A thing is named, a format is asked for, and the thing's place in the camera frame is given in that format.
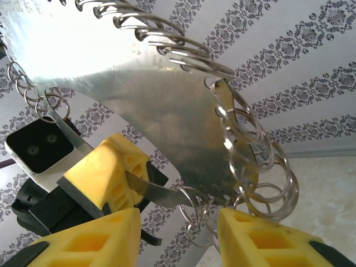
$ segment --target black lens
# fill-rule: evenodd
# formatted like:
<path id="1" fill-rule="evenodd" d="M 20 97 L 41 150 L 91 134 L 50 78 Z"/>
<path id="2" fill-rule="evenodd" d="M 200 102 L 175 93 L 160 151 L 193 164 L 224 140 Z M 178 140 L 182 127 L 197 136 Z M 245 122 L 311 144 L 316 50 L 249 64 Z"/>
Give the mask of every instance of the black lens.
<path id="1" fill-rule="evenodd" d="M 38 153 L 38 147 L 37 146 L 29 146 L 27 149 L 27 153 L 31 156 L 34 156 Z"/>
<path id="2" fill-rule="evenodd" d="M 56 135 L 47 135 L 47 142 L 48 143 L 55 143 L 57 141 Z"/>

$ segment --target damask pattern wallpaper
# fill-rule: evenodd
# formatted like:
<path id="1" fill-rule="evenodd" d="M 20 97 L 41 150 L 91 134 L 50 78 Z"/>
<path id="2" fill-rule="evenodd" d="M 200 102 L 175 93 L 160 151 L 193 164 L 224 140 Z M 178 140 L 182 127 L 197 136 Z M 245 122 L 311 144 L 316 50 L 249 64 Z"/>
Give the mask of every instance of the damask pattern wallpaper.
<path id="1" fill-rule="evenodd" d="M 234 69 L 232 87 L 290 155 L 356 151 L 355 0 L 131 2 L 179 24 L 211 50 L 212 60 Z M 7 65 L 7 58 L 0 60 L 0 161 L 9 158 L 4 138 L 36 119 L 6 77 Z M 170 178 L 167 186 L 182 183 L 167 158 L 129 123 L 77 92 L 62 88 L 61 95 L 71 105 L 72 122 L 92 146 L 121 132 Z M 10 208 L 26 179 L 17 165 L 0 170 L 0 229 L 7 233 L 0 240 L 0 264 L 37 238 L 17 225 Z M 150 204 L 142 227 L 164 242 L 160 247 L 141 243 L 139 266 L 195 266 L 205 252 L 188 241 L 177 208 Z M 194 232 L 197 240 L 205 234 L 204 229 Z"/>

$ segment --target metal sheet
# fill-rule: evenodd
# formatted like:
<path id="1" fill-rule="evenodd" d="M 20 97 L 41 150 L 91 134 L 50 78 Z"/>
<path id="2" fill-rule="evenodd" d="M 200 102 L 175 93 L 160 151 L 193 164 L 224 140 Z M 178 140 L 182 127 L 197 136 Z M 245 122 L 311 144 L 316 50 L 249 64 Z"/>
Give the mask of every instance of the metal sheet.
<path id="1" fill-rule="evenodd" d="M 40 95 L 48 87 L 60 86 L 92 97 L 157 146 L 186 186 L 214 196 L 234 196 L 235 180 L 228 174 L 216 104 L 204 82 L 213 76 L 184 71 L 147 44 L 171 43 L 168 38 L 150 36 L 140 42 L 133 30 L 113 25 L 114 15 L 97 19 L 92 11 L 96 4 L 88 3 L 80 12 L 74 0 L 67 1 L 67 6 L 59 1 L 0 1 L 7 54 L 37 84 Z M 143 24 L 134 18 L 125 23 Z M 227 85 L 219 90 L 233 107 Z M 65 123 L 59 125 L 87 154 L 86 144 Z M 248 145 L 239 145 L 253 158 Z"/>

